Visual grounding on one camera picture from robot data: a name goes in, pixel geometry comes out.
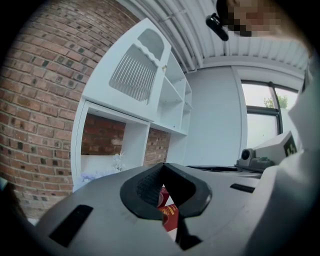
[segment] white cabinet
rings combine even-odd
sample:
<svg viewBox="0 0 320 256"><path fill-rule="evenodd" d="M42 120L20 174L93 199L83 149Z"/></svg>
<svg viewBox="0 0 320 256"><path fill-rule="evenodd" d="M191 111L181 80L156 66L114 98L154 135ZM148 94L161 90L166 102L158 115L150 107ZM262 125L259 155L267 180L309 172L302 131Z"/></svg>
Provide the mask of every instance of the white cabinet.
<svg viewBox="0 0 320 256"><path fill-rule="evenodd" d="M121 151L130 169L144 163L150 127L171 133L168 161L182 163L191 111L192 91L171 45L144 19L109 49L84 88L72 130L72 178L112 162L81 155L87 114L126 123Z"/></svg>

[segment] green foliage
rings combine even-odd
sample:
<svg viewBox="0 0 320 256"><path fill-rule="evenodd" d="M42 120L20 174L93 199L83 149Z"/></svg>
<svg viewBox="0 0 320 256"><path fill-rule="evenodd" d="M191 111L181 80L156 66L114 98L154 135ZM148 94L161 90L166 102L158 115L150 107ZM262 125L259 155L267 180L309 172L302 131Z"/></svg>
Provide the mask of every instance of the green foliage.
<svg viewBox="0 0 320 256"><path fill-rule="evenodd" d="M286 109L288 107L288 97L287 96L278 96L279 104L281 109ZM275 108L274 101L272 98L264 98L263 103L266 108Z"/></svg>

